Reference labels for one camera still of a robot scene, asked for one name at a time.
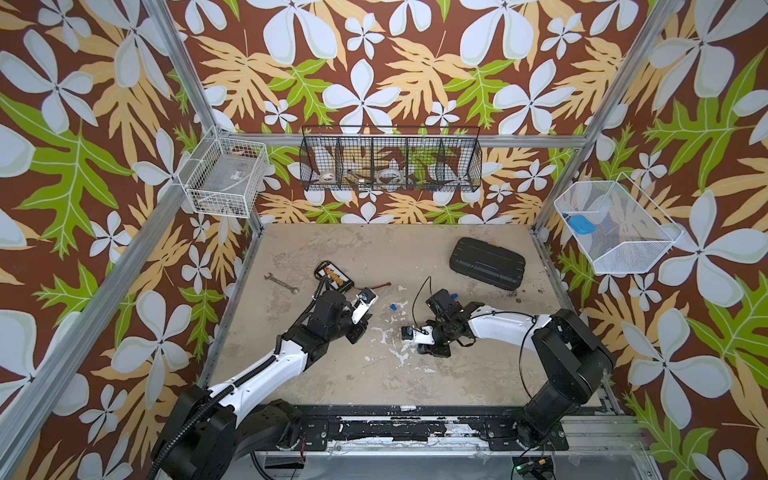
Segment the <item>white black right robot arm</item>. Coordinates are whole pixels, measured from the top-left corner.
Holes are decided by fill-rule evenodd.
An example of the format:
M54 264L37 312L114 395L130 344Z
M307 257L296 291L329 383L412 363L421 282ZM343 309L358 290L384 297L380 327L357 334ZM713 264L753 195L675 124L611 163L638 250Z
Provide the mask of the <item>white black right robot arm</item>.
M616 364L602 341L568 309L533 315L480 302L463 306L445 289L426 304L433 318L402 334L423 355L448 358L452 344L469 347L478 340L501 341L538 355L547 381L529 398L512 435L526 449L546 444L560 420L584 405Z

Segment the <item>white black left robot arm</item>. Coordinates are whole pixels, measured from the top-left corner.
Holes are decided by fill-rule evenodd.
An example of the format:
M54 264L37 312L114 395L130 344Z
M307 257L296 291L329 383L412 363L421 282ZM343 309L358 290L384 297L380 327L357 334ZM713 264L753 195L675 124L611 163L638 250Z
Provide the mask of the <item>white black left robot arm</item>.
M297 320L278 336L272 352L225 382L187 389L152 451L147 477L220 479L247 440L266 437L277 442L278 433L248 432L246 418L280 386L322 358L331 342L345 338L350 344L357 343L377 300L369 288L358 292L353 301L333 289L316 293Z

